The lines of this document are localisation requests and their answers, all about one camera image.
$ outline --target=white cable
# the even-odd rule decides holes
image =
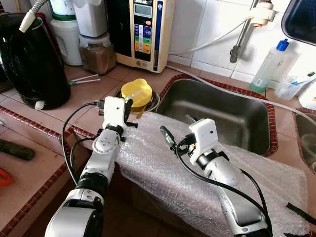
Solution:
[[[316,122],[315,122],[311,117],[307,116],[307,115],[304,114],[303,112],[301,112],[301,111],[299,111],[299,110],[296,110],[296,109],[294,109],[294,108],[292,108],[292,107],[289,107],[289,106],[286,106],[286,105],[283,105],[283,104],[279,104],[279,103],[276,103],[276,102],[272,102],[272,101],[269,101],[269,100],[259,99],[259,98],[252,97],[252,96],[249,96],[249,95],[239,94],[239,93],[237,93],[237,92],[233,92],[233,91],[230,91],[230,90],[226,90],[226,89],[221,88],[221,87],[219,87],[219,86],[215,86],[215,85],[213,85],[212,83],[209,83],[209,82],[203,80],[202,78],[199,78],[198,76],[193,75],[193,74],[191,74],[191,73],[189,73],[189,72],[186,72],[186,71],[184,71],[184,70],[181,70],[181,69],[179,69],[179,68],[175,68],[175,67],[169,66],[169,65],[167,65],[166,67],[167,67],[167,68],[170,68],[170,69],[173,69],[173,70],[176,70],[176,71],[178,71],[178,72],[187,74],[187,75],[189,75],[189,76],[191,76],[191,77],[197,79],[198,81],[201,81],[201,82],[203,82],[203,83],[205,83],[205,84],[207,84],[207,85],[209,85],[209,86],[212,86],[212,87],[214,87],[214,88],[216,88],[216,89],[218,89],[218,90],[221,90],[221,91],[223,91],[223,92],[226,92],[226,93],[228,93],[228,94],[236,95],[236,96],[243,97],[243,98],[250,99],[250,100],[260,101],[260,102],[267,103],[267,104],[271,104],[271,105],[274,105],[274,106],[277,106],[277,107],[280,107],[280,108],[283,108],[283,109],[286,109],[286,110],[290,110],[290,111],[292,111],[292,112],[294,112],[294,113],[296,113],[296,114],[299,114],[299,115],[301,115],[302,117],[306,118],[308,121],[310,121],[313,125],[316,126]]]
[[[215,43],[216,41],[220,40],[221,38],[225,37],[226,35],[230,34],[232,31],[234,31],[235,29],[237,29],[240,25],[242,25],[244,22],[246,21],[246,19],[244,19],[242,22],[238,23],[238,25],[234,26],[231,30],[229,30],[228,32],[221,34],[220,36],[214,38],[213,40],[204,43],[202,45],[199,45],[197,47],[191,48],[191,49],[186,49],[186,50],[181,50],[181,51],[174,51],[174,52],[169,52],[169,54],[181,54],[181,53],[189,53],[189,52],[193,52],[193,51],[197,51],[201,48],[207,47],[213,43]]]

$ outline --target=yellow lid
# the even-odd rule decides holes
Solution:
[[[150,102],[153,90],[145,79],[139,78],[123,85],[121,93],[123,98],[132,97],[132,107],[142,107]]]

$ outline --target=metal bowl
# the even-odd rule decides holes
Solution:
[[[121,89],[119,89],[117,92],[115,92],[115,97],[123,98]],[[155,91],[153,91],[152,98],[151,98],[150,102],[147,104],[145,111],[154,110],[158,106],[159,102],[160,102],[159,95]],[[137,112],[142,111],[142,109],[143,109],[143,107],[132,107],[131,111],[137,113]]]

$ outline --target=sink basin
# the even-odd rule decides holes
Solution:
[[[157,113],[187,124],[194,119],[213,119],[221,143],[259,155],[270,147],[269,115],[264,103],[227,94],[199,81],[176,80]]]
[[[316,115],[307,114],[314,121],[316,121]],[[316,143],[315,143],[315,135],[316,128],[313,124],[308,122],[305,118],[300,115],[296,115],[296,124],[297,130],[300,137],[300,144],[302,148],[302,155],[306,162],[306,164],[312,167],[312,164],[316,162]]]

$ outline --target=blue bottle cap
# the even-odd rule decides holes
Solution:
[[[289,45],[289,42],[287,42],[287,39],[281,40],[281,41],[278,43],[276,49],[279,50],[279,51],[285,51],[286,48],[288,47],[288,45]]]

